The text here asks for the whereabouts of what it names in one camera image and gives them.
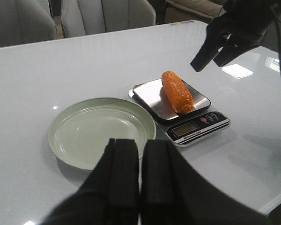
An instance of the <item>digital scale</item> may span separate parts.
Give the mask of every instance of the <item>digital scale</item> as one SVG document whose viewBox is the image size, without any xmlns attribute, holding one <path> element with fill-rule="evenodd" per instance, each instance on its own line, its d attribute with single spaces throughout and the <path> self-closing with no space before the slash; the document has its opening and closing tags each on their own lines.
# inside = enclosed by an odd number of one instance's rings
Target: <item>digital scale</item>
<svg viewBox="0 0 281 225">
<path fill-rule="evenodd" d="M 165 92 L 161 79 L 139 84 L 129 96 L 143 106 L 157 126 L 176 146 L 186 147 L 230 126 L 230 120 L 220 112 L 211 111 L 211 102 L 184 82 L 193 97 L 194 108 L 186 114 L 177 114 Z"/>
</svg>

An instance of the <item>cable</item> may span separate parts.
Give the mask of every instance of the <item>cable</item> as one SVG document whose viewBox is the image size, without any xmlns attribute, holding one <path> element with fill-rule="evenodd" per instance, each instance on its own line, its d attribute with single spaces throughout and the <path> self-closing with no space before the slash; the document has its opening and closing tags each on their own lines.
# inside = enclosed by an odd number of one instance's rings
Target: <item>cable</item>
<svg viewBox="0 0 281 225">
<path fill-rule="evenodd" d="M 281 33 L 280 33 L 280 27 L 279 27 L 279 23 L 281 23 L 281 21 L 278 18 L 278 15 L 276 14 L 274 8 L 272 6 L 270 6 L 270 9 L 273 13 L 274 16 L 274 23 L 275 23 L 275 27 L 276 27 L 276 33 L 277 33 L 277 44 L 278 44 L 278 58 L 279 58 L 279 67 L 280 67 L 280 75 L 281 75 Z"/>
</svg>

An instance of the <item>white table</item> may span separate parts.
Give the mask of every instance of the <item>white table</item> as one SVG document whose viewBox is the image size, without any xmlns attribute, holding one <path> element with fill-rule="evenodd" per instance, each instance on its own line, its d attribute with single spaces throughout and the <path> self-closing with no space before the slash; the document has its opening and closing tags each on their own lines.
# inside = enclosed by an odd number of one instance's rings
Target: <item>white table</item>
<svg viewBox="0 0 281 225">
<path fill-rule="evenodd" d="M 0 48 L 0 225 L 40 221 L 88 172 L 56 159 L 47 133 L 65 108 L 97 97 L 129 100 L 136 84 L 175 71 L 227 115 L 228 129 L 180 149 L 220 190 L 268 214 L 281 203 L 281 82 L 276 54 L 237 58 L 253 75 L 236 79 L 211 62 L 190 66 L 205 24 L 185 22 Z M 166 138 L 160 130 L 157 138 Z"/>
</svg>

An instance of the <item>orange corn cob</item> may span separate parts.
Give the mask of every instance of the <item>orange corn cob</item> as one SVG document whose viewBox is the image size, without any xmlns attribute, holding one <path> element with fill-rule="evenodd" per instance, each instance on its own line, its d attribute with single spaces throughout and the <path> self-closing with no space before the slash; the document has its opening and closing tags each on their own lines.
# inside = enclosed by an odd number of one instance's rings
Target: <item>orange corn cob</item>
<svg viewBox="0 0 281 225">
<path fill-rule="evenodd" d="M 185 114 L 192 110 L 192 94 L 175 72 L 164 72 L 161 81 L 163 90 L 175 112 Z"/>
</svg>

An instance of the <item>light green plate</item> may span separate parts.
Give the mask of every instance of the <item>light green plate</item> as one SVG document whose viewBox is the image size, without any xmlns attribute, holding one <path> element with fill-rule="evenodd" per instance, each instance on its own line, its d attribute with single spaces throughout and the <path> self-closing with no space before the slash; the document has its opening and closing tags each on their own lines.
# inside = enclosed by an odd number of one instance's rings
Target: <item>light green plate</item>
<svg viewBox="0 0 281 225">
<path fill-rule="evenodd" d="M 150 114 L 139 105 L 118 98 L 86 100 L 64 110 L 52 122 L 49 145 L 65 163 L 92 170 L 110 138 L 134 139 L 139 156 L 156 127 Z"/>
</svg>

